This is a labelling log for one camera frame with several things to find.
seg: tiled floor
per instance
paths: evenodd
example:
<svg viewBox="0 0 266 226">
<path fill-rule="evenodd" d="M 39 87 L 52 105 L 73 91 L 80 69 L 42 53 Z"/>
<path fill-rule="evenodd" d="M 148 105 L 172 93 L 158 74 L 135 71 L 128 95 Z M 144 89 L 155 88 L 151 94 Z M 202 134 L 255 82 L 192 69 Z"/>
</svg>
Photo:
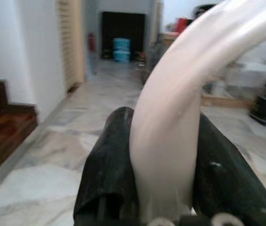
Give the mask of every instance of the tiled floor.
<svg viewBox="0 0 266 226">
<path fill-rule="evenodd" d="M 85 159 L 107 116 L 134 107 L 141 91 L 133 65 L 101 62 L 98 73 L 67 100 L 0 185 L 0 226 L 70 226 Z M 266 127 L 246 110 L 203 107 L 237 145 L 266 186 Z"/>
</svg>

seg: blue container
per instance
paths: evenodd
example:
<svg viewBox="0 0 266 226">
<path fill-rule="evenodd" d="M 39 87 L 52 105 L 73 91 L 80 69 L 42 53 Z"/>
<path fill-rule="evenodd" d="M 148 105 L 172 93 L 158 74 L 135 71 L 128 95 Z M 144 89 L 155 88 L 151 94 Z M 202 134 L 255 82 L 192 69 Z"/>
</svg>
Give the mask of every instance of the blue container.
<svg viewBox="0 0 266 226">
<path fill-rule="evenodd" d="M 113 56 L 117 62 L 121 62 L 121 63 L 130 62 L 130 51 L 115 50 L 113 51 Z"/>
<path fill-rule="evenodd" d="M 130 51 L 130 39 L 115 38 L 113 42 L 115 51 Z"/>
</svg>

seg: red fire extinguisher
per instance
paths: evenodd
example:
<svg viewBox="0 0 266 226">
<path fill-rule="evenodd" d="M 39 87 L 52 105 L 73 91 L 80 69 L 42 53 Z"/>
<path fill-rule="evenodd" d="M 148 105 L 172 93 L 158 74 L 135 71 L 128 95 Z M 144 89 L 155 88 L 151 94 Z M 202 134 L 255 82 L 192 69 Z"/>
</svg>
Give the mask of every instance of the red fire extinguisher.
<svg viewBox="0 0 266 226">
<path fill-rule="evenodd" d="M 95 52 L 95 35 L 93 33 L 89 33 L 87 41 L 89 50 Z"/>
</svg>

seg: hallway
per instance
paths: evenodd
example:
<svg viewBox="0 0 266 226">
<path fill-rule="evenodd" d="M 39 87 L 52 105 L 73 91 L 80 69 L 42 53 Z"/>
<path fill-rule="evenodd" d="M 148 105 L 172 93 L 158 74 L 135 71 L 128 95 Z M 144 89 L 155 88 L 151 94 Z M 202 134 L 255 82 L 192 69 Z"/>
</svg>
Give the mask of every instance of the hallway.
<svg viewBox="0 0 266 226">
<path fill-rule="evenodd" d="M 132 64 L 101 61 L 97 75 L 67 99 L 0 185 L 0 226 L 71 226 L 84 162 L 108 115 L 134 108 L 141 92 Z M 244 109 L 202 107 L 266 186 L 266 127 Z"/>
</svg>

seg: white plastic tube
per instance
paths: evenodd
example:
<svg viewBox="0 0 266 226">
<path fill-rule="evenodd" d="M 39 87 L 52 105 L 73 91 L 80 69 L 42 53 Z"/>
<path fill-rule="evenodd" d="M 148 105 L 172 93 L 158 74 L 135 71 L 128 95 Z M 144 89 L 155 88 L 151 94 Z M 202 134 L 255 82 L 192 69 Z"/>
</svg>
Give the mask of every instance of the white plastic tube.
<svg viewBox="0 0 266 226">
<path fill-rule="evenodd" d="M 201 85 L 265 39 L 266 0 L 227 0 L 193 22 L 155 67 L 130 134 L 143 221 L 189 213 Z"/>
</svg>

